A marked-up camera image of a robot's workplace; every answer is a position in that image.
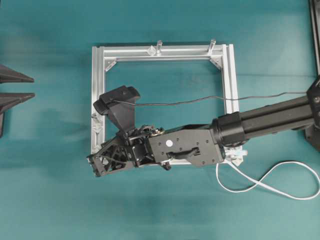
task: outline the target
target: white cable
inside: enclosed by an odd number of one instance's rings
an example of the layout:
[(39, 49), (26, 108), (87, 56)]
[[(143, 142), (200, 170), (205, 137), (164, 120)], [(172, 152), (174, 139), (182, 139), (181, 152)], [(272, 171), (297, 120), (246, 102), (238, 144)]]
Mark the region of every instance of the white cable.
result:
[[(248, 192), (250, 190), (252, 190), (253, 188), (255, 188), (256, 186), (260, 185), (261, 187), (265, 188), (265, 189), (268, 189), (274, 193), (277, 193), (277, 194), (280, 194), (280, 195), (283, 195), (283, 196), (286, 196), (290, 199), (295, 199), (295, 200), (311, 200), (315, 197), (317, 197), (319, 194), (320, 194), (320, 178), (318, 176), (318, 174), (316, 173), (315, 170), (313, 170), (311, 167), (309, 167), (307, 164), (303, 163), (303, 162), (300, 162), (300, 161), (283, 161), (283, 162), (279, 162), (277, 163), (276, 165), (274, 165), (265, 175), (262, 176), (262, 178), (257, 181), (249, 176), (247, 176), (246, 174), (244, 174), (242, 171), (240, 171), (232, 162), (230, 161), (226, 161), (226, 163), (228, 165), (230, 165), (234, 170), (236, 170), (239, 174), (241, 174), (242, 176), (244, 176), (246, 179), (248, 179), (249, 181), (253, 182), (254, 185), (248, 187), (248, 188), (245, 188), (245, 189), (237, 189), (237, 190), (232, 190), (232, 189), (229, 189), (227, 188), (226, 186), (224, 186), (221, 182), (220, 182), (220, 179), (219, 179), (219, 163), (216, 165), (215, 167), (215, 176), (216, 176), (216, 179), (218, 181), (218, 183), (220, 184), (221, 187), (223, 187), (225, 190), (227, 190), (228, 192), (231, 192), (231, 193), (244, 193), (244, 192)], [(293, 196), (293, 195), (290, 195), (288, 193), (285, 193), (283, 191), (280, 191), (278, 189), (275, 189), (273, 188), (272, 186), (269, 186), (265, 183), (262, 182), (262, 180), (268, 176), (268, 174), (270, 174), (275, 168), (277, 168), (278, 166), (280, 165), (284, 165), (284, 164), (297, 164), (297, 165), (300, 165), (306, 169), (308, 169), (317, 179), (317, 183), (318, 183), (318, 191), (314, 194), (314, 195), (311, 195), (311, 196), (307, 196), (307, 197), (297, 197), (297, 196)]]

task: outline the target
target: black cable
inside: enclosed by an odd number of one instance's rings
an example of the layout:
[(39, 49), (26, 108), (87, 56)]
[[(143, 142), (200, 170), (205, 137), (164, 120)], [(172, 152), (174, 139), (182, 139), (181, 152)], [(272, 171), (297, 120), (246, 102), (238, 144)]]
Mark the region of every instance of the black cable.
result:
[(179, 101), (179, 102), (173, 102), (173, 103), (131, 103), (127, 101), (118, 101), (118, 100), (113, 100), (113, 102), (116, 103), (122, 103), (122, 104), (128, 104), (136, 107), (144, 107), (144, 106), (175, 106), (175, 105), (180, 105), (180, 104), (192, 104), (196, 102), (200, 102), (203, 100), (207, 99), (220, 99), (220, 100), (228, 100), (228, 101), (240, 101), (240, 100), (245, 100), (245, 99), (268, 99), (268, 98), (276, 98), (285, 94), (306, 94), (304, 91), (285, 91), (276, 95), (269, 95), (269, 96), (245, 96), (245, 97), (240, 97), (240, 98), (226, 98), (222, 96), (205, 96), (201, 98), (197, 98), (194, 100), (190, 101)]

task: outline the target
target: black mount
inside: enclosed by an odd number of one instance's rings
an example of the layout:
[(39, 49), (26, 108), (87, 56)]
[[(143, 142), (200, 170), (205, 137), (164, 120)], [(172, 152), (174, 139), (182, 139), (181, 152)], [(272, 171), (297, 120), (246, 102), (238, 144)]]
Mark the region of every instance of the black mount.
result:
[(306, 95), (312, 110), (314, 125), (305, 129), (305, 138), (314, 148), (320, 151), (320, 76), (308, 89)]

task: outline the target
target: screw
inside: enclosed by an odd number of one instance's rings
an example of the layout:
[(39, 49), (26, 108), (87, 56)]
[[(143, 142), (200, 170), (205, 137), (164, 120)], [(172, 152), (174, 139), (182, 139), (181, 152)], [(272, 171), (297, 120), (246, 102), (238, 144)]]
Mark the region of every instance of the screw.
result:
[(96, 113), (94, 113), (94, 114), (91, 115), (91, 118), (92, 118), (92, 119), (98, 119), (98, 116), (97, 116)]
[(103, 164), (103, 165), (107, 165), (108, 163), (109, 163), (109, 161), (108, 161), (107, 159), (103, 159), (103, 160), (102, 160), (102, 164)]
[(320, 103), (320, 97), (316, 96), (316, 97), (313, 99), (313, 101), (314, 101), (316, 104)]

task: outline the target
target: round white dot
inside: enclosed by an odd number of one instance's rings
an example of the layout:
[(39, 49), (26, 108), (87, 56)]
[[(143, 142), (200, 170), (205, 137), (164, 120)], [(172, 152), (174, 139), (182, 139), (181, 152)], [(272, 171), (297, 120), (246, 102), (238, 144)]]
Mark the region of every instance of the round white dot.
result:
[(174, 144), (174, 143), (173, 143), (171, 140), (167, 140), (167, 141), (165, 142), (165, 145), (167, 145), (169, 148), (172, 147), (173, 144)]

